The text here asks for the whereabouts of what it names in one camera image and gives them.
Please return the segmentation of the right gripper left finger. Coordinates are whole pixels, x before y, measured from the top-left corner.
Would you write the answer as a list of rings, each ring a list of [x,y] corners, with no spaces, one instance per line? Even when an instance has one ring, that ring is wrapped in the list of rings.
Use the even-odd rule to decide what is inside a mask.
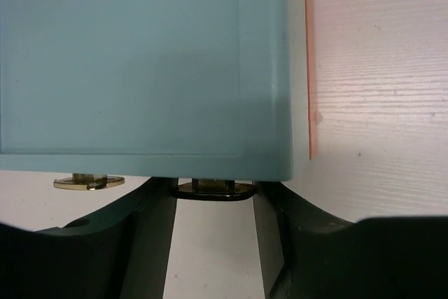
[[[176,179],[151,178],[61,228],[1,225],[2,298],[161,298]]]

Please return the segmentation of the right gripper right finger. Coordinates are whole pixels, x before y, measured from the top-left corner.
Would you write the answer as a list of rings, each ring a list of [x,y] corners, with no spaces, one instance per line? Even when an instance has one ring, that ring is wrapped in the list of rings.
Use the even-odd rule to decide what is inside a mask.
[[[446,298],[447,218],[352,223],[281,183],[253,198],[266,298]]]

